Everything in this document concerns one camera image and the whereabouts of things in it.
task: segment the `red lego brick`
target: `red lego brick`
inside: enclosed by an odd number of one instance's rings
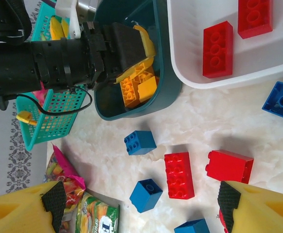
[[[238,33],[243,38],[273,30],[273,0],[239,0]]]
[[[218,78],[232,74],[233,27],[228,21],[204,29],[203,76]]]
[[[174,153],[164,156],[169,197],[173,199],[193,198],[195,196],[192,181],[189,153]]]
[[[254,159],[226,150],[213,150],[209,153],[210,162],[206,165],[207,175],[218,181],[238,181],[248,183]]]

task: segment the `marble surface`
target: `marble surface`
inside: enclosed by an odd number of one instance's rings
[[[121,233],[173,233],[204,217],[212,233],[222,233],[217,195],[220,182],[206,176],[211,150],[225,149],[254,157],[249,183],[283,193],[283,118],[261,110],[275,81],[231,90],[183,86],[170,107],[159,112],[104,121],[94,104],[81,112],[70,132],[53,141],[85,178],[87,187],[121,202]],[[124,137],[151,130],[158,148],[128,156]],[[195,197],[168,198],[164,154],[188,151]],[[52,153],[48,144],[48,156]],[[153,178],[163,194],[153,210],[139,214],[129,200],[136,182]]]

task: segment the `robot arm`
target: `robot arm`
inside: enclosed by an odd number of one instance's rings
[[[147,58],[141,32],[120,23],[84,22],[79,39],[24,42],[30,31],[23,0],[0,0],[1,110],[18,94],[41,90],[41,83],[54,91],[78,84],[97,90]]]

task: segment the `white plastic tray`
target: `white plastic tray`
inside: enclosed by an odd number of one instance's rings
[[[237,32],[238,0],[167,3],[172,65],[183,83],[232,88],[283,77],[283,0],[273,0],[273,32],[245,40]],[[226,20],[234,32],[233,75],[208,79],[202,76],[203,29]]]

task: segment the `mesh basket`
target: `mesh basket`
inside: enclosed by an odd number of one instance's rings
[[[41,32],[50,40],[50,19],[55,15],[55,10],[42,3],[40,12],[35,25],[32,40],[41,40]],[[26,95],[36,99],[32,93]],[[43,105],[43,109],[49,112],[71,111],[81,107],[86,93],[76,89],[76,94],[70,94],[69,91],[62,93],[53,93],[49,90]],[[64,116],[47,116],[38,111],[36,105],[25,97],[16,99],[17,112],[28,111],[33,114],[33,119],[37,121],[37,126],[20,123],[21,133],[27,150],[32,150],[34,144],[50,141],[69,134],[77,113]]]

